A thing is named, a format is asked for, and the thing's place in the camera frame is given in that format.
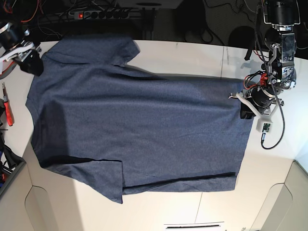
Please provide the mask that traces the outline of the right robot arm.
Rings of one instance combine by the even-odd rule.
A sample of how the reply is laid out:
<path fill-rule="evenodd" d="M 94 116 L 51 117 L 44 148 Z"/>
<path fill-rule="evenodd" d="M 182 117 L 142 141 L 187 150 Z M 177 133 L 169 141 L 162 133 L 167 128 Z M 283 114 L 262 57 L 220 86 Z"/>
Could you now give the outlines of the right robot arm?
<path fill-rule="evenodd" d="M 254 14 L 244 0 L 3 0 L 1 61 L 40 76 L 43 39 L 121 35 L 256 49 Z"/>

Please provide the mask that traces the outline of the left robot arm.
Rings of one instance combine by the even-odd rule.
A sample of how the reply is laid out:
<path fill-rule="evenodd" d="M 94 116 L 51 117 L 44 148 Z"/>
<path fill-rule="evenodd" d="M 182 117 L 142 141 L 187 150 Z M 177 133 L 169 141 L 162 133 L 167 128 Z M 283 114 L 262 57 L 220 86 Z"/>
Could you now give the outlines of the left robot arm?
<path fill-rule="evenodd" d="M 241 104 L 240 118 L 252 119 L 257 114 L 269 115 L 276 97 L 296 85 L 296 40 L 293 27 L 300 24 L 296 0 L 259 1 L 254 21 L 254 38 L 245 59 L 256 52 L 261 70 L 243 80 L 241 95 L 251 103 Z"/>

